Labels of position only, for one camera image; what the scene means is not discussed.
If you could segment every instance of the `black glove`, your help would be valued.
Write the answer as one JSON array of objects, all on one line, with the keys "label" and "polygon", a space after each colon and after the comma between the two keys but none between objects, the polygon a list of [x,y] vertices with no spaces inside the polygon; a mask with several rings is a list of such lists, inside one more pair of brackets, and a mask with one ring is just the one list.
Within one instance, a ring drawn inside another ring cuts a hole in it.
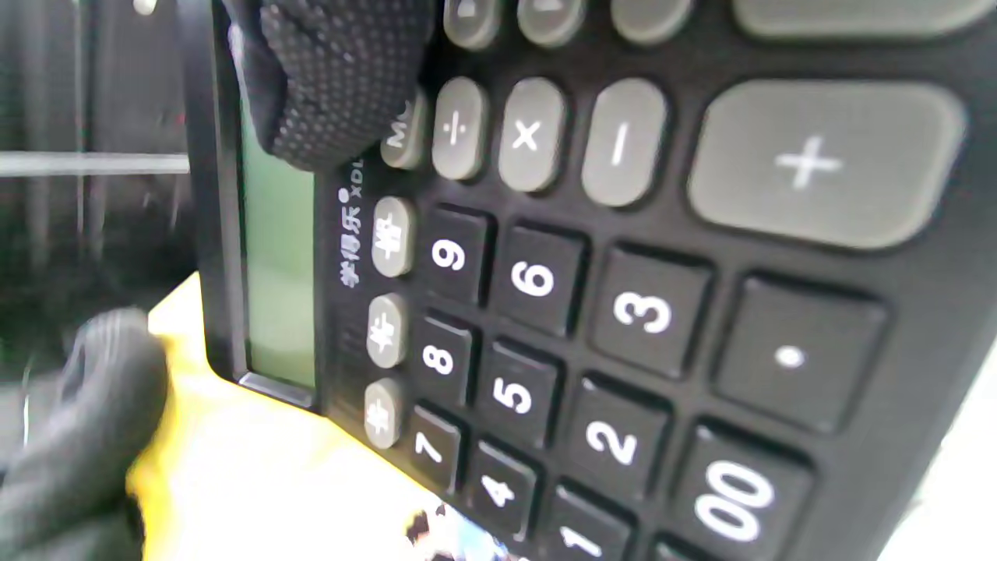
[{"label": "black glove", "polygon": [[416,91],[434,0],[222,0],[263,150],[327,170],[388,132]]},{"label": "black glove", "polygon": [[[142,559],[125,478],[166,406],[166,355],[146,316],[124,309],[77,334],[58,403],[0,486],[0,560]],[[0,411],[0,422],[21,411]]]}]

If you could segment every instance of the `black calculator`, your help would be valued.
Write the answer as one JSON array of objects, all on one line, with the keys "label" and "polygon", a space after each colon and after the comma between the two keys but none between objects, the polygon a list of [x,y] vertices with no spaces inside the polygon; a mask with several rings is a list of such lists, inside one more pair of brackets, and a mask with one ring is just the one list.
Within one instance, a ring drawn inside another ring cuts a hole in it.
[{"label": "black calculator", "polygon": [[442,4],[315,178],[314,388],[246,361],[238,87],[191,24],[215,369],[533,561],[875,559],[997,334],[997,2]]}]

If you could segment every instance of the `yellow table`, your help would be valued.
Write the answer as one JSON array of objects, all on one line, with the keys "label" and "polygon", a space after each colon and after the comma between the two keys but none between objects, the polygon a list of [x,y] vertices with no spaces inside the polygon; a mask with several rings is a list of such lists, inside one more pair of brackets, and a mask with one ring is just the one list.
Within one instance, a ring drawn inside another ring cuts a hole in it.
[{"label": "yellow table", "polygon": [[149,561],[415,559],[413,512],[440,501],[330,421],[215,376],[193,276],[150,314],[170,395],[129,488]]}]

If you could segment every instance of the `dark background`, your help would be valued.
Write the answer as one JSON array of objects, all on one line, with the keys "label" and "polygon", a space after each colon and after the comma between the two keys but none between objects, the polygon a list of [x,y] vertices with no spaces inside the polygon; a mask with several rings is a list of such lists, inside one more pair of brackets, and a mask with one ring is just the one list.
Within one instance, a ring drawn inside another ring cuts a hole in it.
[{"label": "dark background", "polygon": [[[174,0],[0,1],[0,151],[186,152]],[[194,269],[187,176],[0,179],[0,382]]]}]

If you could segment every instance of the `gray function key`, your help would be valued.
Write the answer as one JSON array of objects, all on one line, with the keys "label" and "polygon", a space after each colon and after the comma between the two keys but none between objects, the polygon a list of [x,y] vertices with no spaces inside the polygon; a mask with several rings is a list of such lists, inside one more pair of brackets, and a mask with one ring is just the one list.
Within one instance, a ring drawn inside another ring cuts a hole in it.
[{"label": "gray function key", "polygon": [[375,448],[387,450],[402,435],[402,411],[405,402],[402,386],[391,378],[382,378],[364,391],[364,431]]},{"label": "gray function key", "polygon": [[392,292],[371,300],[367,312],[367,353],[382,368],[398,365],[408,349],[409,311]]},{"label": "gray function key", "polygon": [[588,0],[519,0],[519,29],[541,47],[559,47],[578,31]]},{"label": "gray function key", "polygon": [[895,246],[931,218],[965,128],[960,102],[935,86],[748,82],[707,110],[689,198],[717,224]]},{"label": "gray function key", "polygon": [[639,45],[653,45],[682,29],[692,11],[692,0],[612,0],[616,31]]},{"label": "gray function key", "polygon": [[581,168],[581,184],[592,201],[623,207],[651,189],[666,116],[661,91],[640,78],[599,94]]},{"label": "gray function key", "polygon": [[935,37],[992,12],[997,0],[735,0],[738,21],[760,37]]},{"label": "gray function key", "polygon": [[412,170],[423,160],[426,144],[426,121],[429,103],[422,88],[412,100],[405,102],[405,111],[391,124],[391,134],[381,141],[381,159],[392,168]]},{"label": "gray function key", "polygon": [[530,193],[550,184],[560,159],[564,113],[564,96],[543,78],[527,78],[512,88],[498,148],[498,174],[506,185]]},{"label": "gray function key", "polygon": [[457,45],[479,51],[495,39],[501,23],[501,0],[447,0],[443,30]]},{"label": "gray function key", "polygon": [[385,197],[374,207],[371,261],[378,273],[393,279],[412,268],[416,241],[416,211],[404,199]]},{"label": "gray function key", "polygon": [[441,176],[463,180],[482,165],[488,100],[473,81],[458,77],[437,98],[433,130],[433,166]]}]

